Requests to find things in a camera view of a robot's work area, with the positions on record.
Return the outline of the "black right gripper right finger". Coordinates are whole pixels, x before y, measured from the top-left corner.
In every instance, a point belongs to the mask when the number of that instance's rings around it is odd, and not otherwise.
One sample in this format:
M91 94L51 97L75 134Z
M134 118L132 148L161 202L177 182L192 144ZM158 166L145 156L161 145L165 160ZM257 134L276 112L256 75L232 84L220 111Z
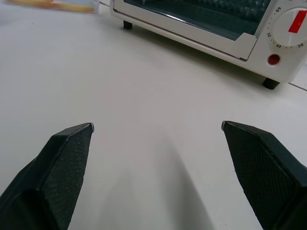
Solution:
M307 167L270 132L233 121L222 131L263 230L307 230Z

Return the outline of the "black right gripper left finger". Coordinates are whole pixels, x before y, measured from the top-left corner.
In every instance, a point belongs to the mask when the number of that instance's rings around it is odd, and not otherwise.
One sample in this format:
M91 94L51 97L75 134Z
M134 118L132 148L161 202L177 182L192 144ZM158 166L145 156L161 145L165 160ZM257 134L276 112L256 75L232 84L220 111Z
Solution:
M93 132L84 123L51 136L0 195L0 230L68 230Z

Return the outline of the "white toaster oven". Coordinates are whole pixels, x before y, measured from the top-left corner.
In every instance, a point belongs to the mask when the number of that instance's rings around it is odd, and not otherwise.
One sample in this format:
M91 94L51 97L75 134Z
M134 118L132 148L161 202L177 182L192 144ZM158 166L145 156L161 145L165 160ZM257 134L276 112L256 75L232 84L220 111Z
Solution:
M281 46L275 42L272 29L277 18L286 11L294 8L306 8L307 0L271 0L269 6L258 26L257 41L247 60L238 59L218 50L204 46L180 35L166 31L154 25L139 21L132 17L118 13L113 9L113 0L110 0L110 12L113 16L123 20L125 29L131 29L134 25L145 28L167 38L176 40L194 49L245 68L262 75L265 80L263 85L268 89L276 88L280 83L290 83L299 72L304 62L307 61L307 40L301 46ZM267 59L270 55L280 56L280 62L271 66Z

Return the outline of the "glass oven door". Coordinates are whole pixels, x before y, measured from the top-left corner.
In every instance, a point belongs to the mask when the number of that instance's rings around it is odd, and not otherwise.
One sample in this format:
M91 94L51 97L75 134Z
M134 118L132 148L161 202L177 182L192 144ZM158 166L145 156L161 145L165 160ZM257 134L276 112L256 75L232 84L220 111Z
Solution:
M114 11L247 60L271 0L113 0Z

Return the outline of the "red indicator light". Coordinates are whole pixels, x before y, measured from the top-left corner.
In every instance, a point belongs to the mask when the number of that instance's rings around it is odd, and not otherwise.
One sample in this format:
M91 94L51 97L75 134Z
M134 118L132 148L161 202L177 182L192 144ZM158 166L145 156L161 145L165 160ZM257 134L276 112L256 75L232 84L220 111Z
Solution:
M280 62L280 56L277 54L272 54L268 57L267 62L271 66L275 66Z

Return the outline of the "white timer knob red stripe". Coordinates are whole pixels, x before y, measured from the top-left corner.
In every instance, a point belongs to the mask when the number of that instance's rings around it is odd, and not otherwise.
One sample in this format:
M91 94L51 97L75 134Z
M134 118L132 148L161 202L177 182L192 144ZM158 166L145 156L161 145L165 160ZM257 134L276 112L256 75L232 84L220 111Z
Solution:
M294 8L280 15L273 25L272 36L281 46L301 46L307 40L307 9Z

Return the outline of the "yellow wooden object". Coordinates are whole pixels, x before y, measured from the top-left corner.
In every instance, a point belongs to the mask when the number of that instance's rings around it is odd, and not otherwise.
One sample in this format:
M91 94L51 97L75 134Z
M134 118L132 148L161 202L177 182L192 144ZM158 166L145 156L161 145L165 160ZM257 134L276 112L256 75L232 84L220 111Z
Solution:
M100 0L5 0L7 3L42 9L94 13L99 11Z

